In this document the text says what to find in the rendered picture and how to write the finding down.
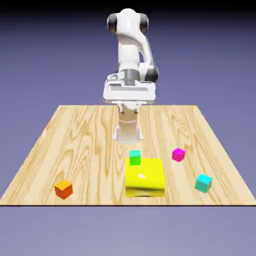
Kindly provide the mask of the large yellow box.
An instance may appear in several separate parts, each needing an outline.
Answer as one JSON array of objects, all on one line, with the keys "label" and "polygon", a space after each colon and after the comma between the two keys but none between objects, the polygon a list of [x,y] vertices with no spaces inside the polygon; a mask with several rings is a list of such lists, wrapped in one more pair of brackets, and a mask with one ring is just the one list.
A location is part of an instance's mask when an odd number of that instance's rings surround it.
[{"label": "large yellow box", "polygon": [[125,160],[126,197],[163,197],[165,194],[165,172],[160,158],[143,158],[139,165]]}]

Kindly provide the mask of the small green cube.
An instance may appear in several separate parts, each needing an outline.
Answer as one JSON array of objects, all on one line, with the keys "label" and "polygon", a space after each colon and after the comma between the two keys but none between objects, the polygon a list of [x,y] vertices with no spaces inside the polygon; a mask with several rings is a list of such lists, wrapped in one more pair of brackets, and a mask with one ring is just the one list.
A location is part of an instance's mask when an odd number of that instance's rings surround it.
[{"label": "small green cube", "polygon": [[129,163],[131,166],[141,164],[141,152],[139,150],[130,150],[129,151]]}]

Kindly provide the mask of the small cyan cube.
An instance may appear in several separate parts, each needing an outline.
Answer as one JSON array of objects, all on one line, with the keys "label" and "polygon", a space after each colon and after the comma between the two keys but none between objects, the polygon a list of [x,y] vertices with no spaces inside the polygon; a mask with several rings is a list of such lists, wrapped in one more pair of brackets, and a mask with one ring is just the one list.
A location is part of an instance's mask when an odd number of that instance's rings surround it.
[{"label": "small cyan cube", "polygon": [[195,180],[195,189],[207,193],[212,186],[212,178],[205,174],[200,174]]}]

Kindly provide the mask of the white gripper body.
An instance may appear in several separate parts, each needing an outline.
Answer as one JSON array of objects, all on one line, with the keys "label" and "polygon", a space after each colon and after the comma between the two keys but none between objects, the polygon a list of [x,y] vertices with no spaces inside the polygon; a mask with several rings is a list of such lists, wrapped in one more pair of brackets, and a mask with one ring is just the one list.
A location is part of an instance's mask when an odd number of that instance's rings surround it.
[{"label": "white gripper body", "polygon": [[135,81],[135,85],[125,85],[124,80],[106,80],[103,99],[106,102],[142,102],[151,104],[156,100],[156,84]]}]

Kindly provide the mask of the small magenta cube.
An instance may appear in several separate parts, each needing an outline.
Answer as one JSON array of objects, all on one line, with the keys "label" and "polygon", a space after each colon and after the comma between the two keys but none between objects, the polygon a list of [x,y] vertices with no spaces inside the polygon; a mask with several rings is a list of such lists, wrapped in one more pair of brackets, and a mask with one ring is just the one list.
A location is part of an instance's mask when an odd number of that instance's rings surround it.
[{"label": "small magenta cube", "polygon": [[172,151],[172,159],[181,162],[185,158],[186,151],[180,148],[176,148]]}]

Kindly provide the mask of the small orange cube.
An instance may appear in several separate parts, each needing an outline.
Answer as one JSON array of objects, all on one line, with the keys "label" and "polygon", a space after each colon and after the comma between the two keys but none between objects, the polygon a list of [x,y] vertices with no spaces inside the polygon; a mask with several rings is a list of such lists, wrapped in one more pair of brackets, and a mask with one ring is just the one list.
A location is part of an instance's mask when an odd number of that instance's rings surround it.
[{"label": "small orange cube", "polygon": [[55,194],[65,200],[70,195],[73,194],[73,186],[72,183],[67,180],[61,180],[57,184],[54,185]]}]

